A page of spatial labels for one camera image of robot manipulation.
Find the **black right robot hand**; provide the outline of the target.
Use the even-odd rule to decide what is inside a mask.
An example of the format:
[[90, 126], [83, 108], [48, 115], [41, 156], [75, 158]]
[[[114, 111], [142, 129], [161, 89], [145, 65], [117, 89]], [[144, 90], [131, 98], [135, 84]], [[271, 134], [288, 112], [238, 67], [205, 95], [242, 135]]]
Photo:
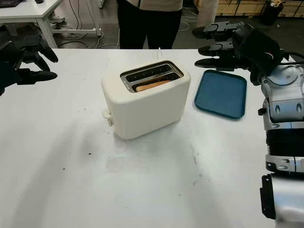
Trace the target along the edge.
[[205, 58], [196, 61], [195, 66], [217, 71], [244, 69], [250, 72], [250, 81], [255, 86], [271, 75], [285, 54], [275, 40], [243, 22], [215, 22], [195, 28], [192, 34], [215, 41], [198, 49]]

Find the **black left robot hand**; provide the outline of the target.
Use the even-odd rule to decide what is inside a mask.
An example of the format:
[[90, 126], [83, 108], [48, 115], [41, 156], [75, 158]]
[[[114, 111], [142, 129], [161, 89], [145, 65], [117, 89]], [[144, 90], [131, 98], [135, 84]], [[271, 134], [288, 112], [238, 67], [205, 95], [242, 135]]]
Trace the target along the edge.
[[55, 52], [39, 34], [1, 44], [0, 93], [14, 84], [33, 85], [57, 78], [40, 54], [53, 63], [58, 62]]

